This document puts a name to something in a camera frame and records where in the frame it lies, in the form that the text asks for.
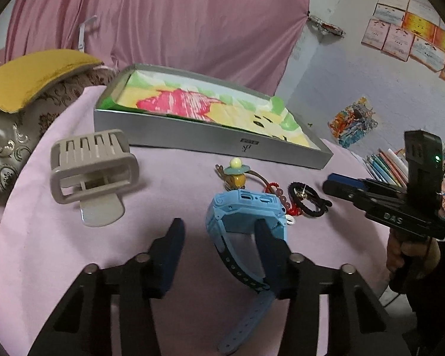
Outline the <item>right hand on handle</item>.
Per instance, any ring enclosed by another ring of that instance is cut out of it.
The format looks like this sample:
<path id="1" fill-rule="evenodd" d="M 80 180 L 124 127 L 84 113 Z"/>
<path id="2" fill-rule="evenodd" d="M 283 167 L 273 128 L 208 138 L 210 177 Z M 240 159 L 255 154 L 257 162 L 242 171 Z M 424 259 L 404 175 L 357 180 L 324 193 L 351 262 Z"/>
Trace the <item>right hand on handle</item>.
<path id="1" fill-rule="evenodd" d="M 433 270 L 441 259 L 437 240 L 428 238 L 425 243 L 414 243 L 403 239 L 399 232 L 391 229 L 387 242 L 387 269 L 394 273 L 404 266 L 406 259 L 421 259 L 422 271 Z"/>

